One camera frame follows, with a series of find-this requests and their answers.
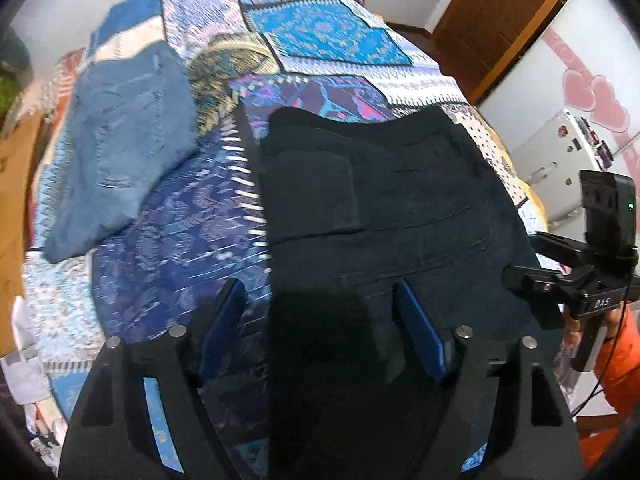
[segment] door frame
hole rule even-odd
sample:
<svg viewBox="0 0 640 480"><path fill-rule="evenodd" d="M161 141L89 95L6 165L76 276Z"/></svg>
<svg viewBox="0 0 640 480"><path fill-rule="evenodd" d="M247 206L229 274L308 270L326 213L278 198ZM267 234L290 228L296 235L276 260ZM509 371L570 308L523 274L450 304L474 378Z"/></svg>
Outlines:
<svg viewBox="0 0 640 480"><path fill-rule="evenodd" d="M436 25L436 28L433 31L433 43L435 43L436 46L438 45L438 37L443 34L447 23L453 16L453 13L456 11L461 1L462 0L451 0L449 7L445 10L442 18L438 22L438 25ZM547 22L553 10L557 9L557 5L560 1L561 0L545 0L542 3L533 18L522 29L521 33L513 43L511 43L511 46L495 63L491 70L489 70L487 75L484 76L478 86L471 92L468 98L471 104L475 105L480 101L487 94L491 86L496 84L502 76L506 74L507 70L511 68L513 63L516 61L516 57L520 55L522 49L530 44L532 40L536 39L534 35L536 33L542 33L542 30L540 30L541 26L543 23Z"/></svg>

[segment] green object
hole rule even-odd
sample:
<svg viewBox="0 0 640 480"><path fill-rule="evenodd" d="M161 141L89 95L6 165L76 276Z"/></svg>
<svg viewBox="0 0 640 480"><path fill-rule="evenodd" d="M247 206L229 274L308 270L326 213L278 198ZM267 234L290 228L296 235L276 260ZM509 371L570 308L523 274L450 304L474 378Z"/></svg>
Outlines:
<svg viewBox="0 0 640 480"><path fill-rule="evenodd" d="M0 75L0 114L9 111L15 98L20 93L20 86L10 74Z"/></svg>

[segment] wooden floor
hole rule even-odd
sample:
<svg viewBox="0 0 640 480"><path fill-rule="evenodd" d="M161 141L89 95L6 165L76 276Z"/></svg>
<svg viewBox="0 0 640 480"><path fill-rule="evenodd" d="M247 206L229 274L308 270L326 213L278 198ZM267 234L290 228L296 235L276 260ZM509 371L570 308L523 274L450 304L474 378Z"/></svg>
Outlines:
<svg viewBox="0 0 640 480"><path fill-rule="evenodd" d="M446 54L437 49L430 39L428 40L417 32L398 30L398 33L402 34L402 36L411 41L421 51L434 59L440 65L440 71L444 75L452 76L458 82L458 86L465 97L468 98L471 92L478 86L478 83L482 81L481 75L473 74L468 68L468 65L465 66L457 60L448 58Z"/></svg>

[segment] silver screw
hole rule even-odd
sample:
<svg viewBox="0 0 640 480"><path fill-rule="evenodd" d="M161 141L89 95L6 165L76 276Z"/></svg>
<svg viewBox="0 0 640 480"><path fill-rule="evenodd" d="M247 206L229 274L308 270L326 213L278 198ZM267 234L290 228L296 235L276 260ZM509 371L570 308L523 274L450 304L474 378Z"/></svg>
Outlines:
<svg viewBox="0 0 640 480"><path fill-rule="evenodd" d="M106 341L107 348L110 348L111 350L113 350L114 348L116 348L116 346L118 346L120 344L120 341L121 341L121 339L118 336L112 335Z"/></svg>
<svg viewBox="0 0 640 480"><path fill-rule="evenodd" d="M536 341L536 338L531 337L530 335L526 335L522 338L522 344L529 350L533 350L538 346L538 342Z"/></svg>
<svg viewBox="0 0 640 480"><path fill-rule="evenodd" d="M184 325L173 325L169 329L169 335L171 337L182 337L186 333L187 333L187 327L185 327Z"/></svg>
<svg viewBox="0 0 640 480"><path fill-rule="evenodd" d="M460 325L456 328L456 334L464 339L469 339L474 334L474 331L470 326Z"/></svg>

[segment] white cloth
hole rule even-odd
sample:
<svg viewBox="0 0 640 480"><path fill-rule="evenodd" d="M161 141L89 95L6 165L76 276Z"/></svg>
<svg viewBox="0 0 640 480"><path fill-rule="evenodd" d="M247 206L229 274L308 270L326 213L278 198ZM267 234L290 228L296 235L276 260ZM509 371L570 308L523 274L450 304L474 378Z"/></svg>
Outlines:
<svg viewBox="0 0 640 480"><path fill-rule="evenodd" d="M27 302L16 296L11 315L16 350L0 359L2 372L16 404L31 404L51 396L31 332Z"/></svg>

